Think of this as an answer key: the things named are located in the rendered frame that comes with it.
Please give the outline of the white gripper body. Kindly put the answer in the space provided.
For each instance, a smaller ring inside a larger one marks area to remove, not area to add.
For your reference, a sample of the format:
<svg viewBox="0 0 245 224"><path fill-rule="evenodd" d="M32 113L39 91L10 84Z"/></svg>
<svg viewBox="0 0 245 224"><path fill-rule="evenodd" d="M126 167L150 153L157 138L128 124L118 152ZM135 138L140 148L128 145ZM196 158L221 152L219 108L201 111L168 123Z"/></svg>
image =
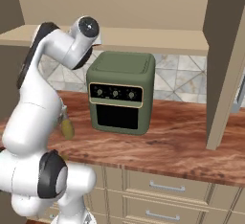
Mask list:
<svg viewBox="0 0 245 224"><path fill-rule="evenodd" d="M92 46L100 46L102 44L101 35L97 37Z"/></svg>

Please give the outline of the brown cabinet door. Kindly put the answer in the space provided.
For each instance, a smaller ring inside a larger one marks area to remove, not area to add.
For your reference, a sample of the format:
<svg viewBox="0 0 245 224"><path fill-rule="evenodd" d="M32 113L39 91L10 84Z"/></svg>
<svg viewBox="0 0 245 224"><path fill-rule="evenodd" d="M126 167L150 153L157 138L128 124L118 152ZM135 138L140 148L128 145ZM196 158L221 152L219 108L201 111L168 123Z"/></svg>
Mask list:
<svg viewBox="0 0 245 224"><path fill-rule="evenodd" d="M208 0L204 36L207 56L207 144L221 143L245 69L245 0Z"/></svg>

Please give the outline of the narrow beige cabinet panel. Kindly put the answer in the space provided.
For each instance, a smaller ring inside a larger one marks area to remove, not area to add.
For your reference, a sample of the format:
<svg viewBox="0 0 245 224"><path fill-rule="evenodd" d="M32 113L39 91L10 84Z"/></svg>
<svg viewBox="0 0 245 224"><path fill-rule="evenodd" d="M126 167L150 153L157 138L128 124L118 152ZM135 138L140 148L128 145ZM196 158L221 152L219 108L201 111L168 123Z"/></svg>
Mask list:
<svg viewBox="0 0 245 224"><path fill-rule="evenodd" d="M120 168L105 168L107 188L110 190L123 190L123 177Z"/></svg>

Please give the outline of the beige cabinet front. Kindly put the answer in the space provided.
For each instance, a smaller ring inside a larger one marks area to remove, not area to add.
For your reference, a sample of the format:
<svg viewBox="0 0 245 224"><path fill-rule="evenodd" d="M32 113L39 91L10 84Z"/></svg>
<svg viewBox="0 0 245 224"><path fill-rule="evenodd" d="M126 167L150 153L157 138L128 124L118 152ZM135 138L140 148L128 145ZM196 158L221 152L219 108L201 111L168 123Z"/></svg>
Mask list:
<svg viewBox="0 0 245 224"><path fill-rule="evenodd" d="M212 185L202 224L245 224L245 189Z"/></svg>

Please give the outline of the green toaster oven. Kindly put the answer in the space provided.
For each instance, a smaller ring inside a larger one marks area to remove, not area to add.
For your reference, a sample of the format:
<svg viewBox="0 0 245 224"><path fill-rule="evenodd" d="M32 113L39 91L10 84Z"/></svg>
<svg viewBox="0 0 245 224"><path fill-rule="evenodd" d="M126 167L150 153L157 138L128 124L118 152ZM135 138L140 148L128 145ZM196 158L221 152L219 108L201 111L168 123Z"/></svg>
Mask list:
<svg viewBox="0 0 245 224"><path fill-rule="evenodd" d="M92 126L102 131L145 134L151 119L154 79L152 54L101 53L86 74Z"/></svg>

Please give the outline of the grey appliance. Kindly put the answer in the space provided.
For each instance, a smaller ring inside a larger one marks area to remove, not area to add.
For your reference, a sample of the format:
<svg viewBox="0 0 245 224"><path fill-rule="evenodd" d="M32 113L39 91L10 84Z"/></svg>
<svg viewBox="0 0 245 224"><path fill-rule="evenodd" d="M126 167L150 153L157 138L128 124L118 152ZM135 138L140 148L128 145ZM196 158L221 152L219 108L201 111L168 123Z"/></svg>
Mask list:
<svg viewBox="0 0 245 224"><path fill-rule="evenodd" d="M239 111L244 97L245 97L245 76L243 77L237 98L234 102L234 106L233 106L234 113L237 113Z"/></svg>

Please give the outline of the wide beige drawer front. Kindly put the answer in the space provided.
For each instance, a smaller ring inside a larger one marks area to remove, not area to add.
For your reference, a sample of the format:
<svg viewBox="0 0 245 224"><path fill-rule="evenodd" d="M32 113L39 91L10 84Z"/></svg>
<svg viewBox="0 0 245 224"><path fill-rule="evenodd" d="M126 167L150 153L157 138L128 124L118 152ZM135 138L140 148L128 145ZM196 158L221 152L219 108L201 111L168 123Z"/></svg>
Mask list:
<svg viewBox="0 0 245 224"><path fill-rule="evenodd" d="M127 214L132 220L145 221L151 224L201 224L206 210L190 203L175 199L150 198L144 196L126 196ZM180 215L180 221L170 221L145 215L145 211L175 216Z"/></svg>
<svg viewBox="0 0 245 224"><path fill-rule="evenodd" d="M149 193L158 192L159 194L178 196L182 198L189 198L199 201L204 201L207 193L209 192L209 183L139 171L129 170L128 180L128 187L131 190L144 190ZM155 189L149 186L150 180L153 180L155 184L162 186L170 186L174 188L180 188L181 186L185 186L186 191L178 192L172 190Z"/></svg>

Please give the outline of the beige wall cabinet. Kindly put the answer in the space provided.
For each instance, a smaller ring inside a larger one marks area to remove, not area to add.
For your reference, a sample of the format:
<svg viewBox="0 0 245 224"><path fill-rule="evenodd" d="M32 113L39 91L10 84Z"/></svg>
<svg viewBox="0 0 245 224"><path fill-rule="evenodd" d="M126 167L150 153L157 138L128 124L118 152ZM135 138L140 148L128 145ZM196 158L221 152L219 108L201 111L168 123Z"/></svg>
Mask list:
<svg viewBox="0 0 245 224"><path fill-rule="evenodd" d="M101 50L204 56L208 0L0 0L0 45L28 46L44 21L68 30L82 15L100 24Z"/></svg>

